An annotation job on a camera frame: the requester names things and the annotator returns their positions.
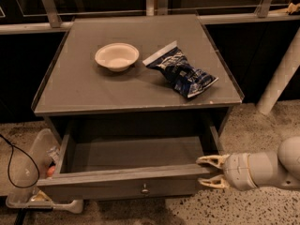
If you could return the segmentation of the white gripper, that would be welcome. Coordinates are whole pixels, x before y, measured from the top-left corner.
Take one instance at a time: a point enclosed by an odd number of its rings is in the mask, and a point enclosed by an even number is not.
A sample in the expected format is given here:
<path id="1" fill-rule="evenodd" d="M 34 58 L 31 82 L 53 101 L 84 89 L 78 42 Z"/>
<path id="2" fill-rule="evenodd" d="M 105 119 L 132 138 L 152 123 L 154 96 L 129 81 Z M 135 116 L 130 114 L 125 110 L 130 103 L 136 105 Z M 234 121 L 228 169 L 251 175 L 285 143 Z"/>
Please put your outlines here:
<path id="1" fill-rule="evenodd" d="M 233 188 L 242 191 L 254 189 L 257 186 L 250 174 L 248 157 L 249 154 L 247 153 L 198 157 L 196 159 L 197 164 L 208 164 L 218 169 L 223 167 L 225 175 L 199 178 L 198 182 L 209 188 L 224 189 L 228 188 L 230 184 Z"/>

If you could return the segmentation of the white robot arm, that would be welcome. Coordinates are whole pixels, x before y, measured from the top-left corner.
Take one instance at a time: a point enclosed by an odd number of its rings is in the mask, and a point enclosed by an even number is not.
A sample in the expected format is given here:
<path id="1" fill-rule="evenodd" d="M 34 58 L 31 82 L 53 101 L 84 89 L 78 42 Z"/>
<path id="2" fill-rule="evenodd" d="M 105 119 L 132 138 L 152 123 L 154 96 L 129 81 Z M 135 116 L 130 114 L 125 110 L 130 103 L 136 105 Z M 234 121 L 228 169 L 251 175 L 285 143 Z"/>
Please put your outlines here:
<path id="1" fill-rule="evenodd" d="M 271 112 L 300 65 L 300 28 L 290 43 L 271 81 L 265 88 L 257 109 L 262 114 Z M 275 187 L 300 189 L 300 137 L 286 139 L 276 152 L 238 153 L 198 157 L 198 165 L 208 164 L 221 171 L 212 178 L 199 178 L 209 188 L 233 187 L 250 190 Z"/>

